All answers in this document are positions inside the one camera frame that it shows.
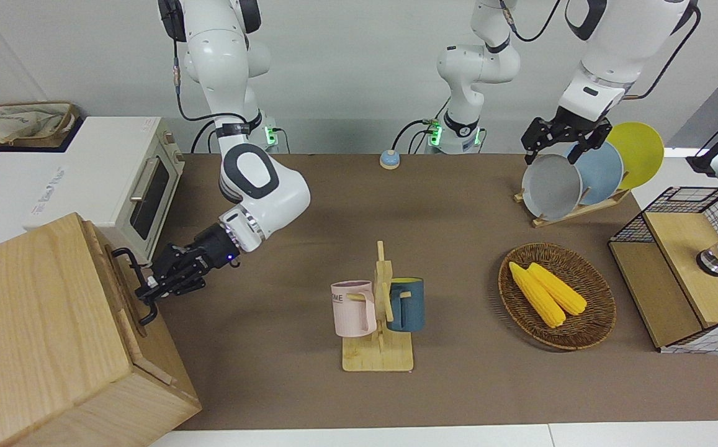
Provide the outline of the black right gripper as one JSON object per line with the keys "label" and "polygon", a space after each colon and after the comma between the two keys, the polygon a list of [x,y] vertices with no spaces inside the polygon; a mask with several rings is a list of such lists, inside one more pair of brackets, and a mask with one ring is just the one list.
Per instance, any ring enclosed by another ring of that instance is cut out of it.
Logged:
{"label": "black right gripper", "polygon": [[152,277],[137,288],[137,298],[144,305],[152,305],[166,295],[182,295],[205,285],[203,276],[211,270],[205,245],[168,243],[151,264]]}

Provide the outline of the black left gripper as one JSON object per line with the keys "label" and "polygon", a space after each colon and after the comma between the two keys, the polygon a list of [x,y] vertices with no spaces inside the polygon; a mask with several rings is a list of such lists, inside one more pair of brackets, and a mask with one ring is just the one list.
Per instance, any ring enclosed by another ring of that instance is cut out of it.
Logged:
{"label": "black left gripper", "polygon": [[532,119],[521,136],[525,150],[525,162],[532,165],[538,153],[557,143],[575,143],[572,147],[572,164],[577,163],[588,151],[597,150],[605,144],[613,129],[608,118],[588,120],[564,107],[558,107],[554,118]]}

